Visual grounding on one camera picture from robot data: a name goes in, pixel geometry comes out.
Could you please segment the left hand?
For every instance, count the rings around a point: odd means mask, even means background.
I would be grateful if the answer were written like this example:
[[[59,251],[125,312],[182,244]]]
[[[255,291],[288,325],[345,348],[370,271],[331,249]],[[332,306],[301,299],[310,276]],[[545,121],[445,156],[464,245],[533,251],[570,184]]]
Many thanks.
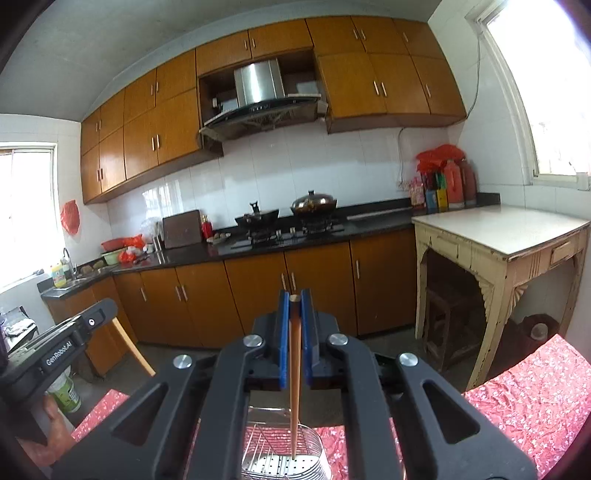
[[[68,431],[64,417],[52,395],[44,396],[42,408],[49,420],[47,444],[23,439],[18,439],[18,443],[36,466],[49,467],[71,450],[76,442]]]

